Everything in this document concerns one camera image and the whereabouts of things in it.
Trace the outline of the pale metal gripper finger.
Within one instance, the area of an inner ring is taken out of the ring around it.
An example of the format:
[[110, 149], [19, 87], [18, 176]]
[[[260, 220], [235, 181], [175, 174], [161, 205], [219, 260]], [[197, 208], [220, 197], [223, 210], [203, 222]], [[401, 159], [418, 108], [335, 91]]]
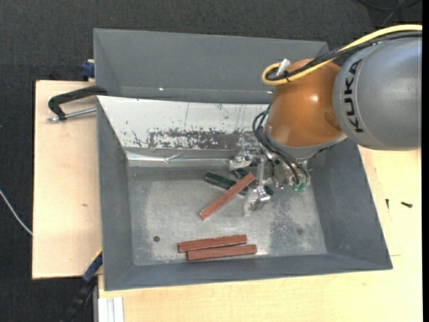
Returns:
[[252, 212], [258, 210], [262, 205], [269, 203], [269, 201], [270, 195], [263, 186], [257, 186], [255, 189], [251, 189], [247, 194], [246, 202], [243, 207], [244, 215], [252, 214]]
[[248, 168], [257, 160], [257, 158], [257, 154], [239, 153], [229, 160], [229, 171]]

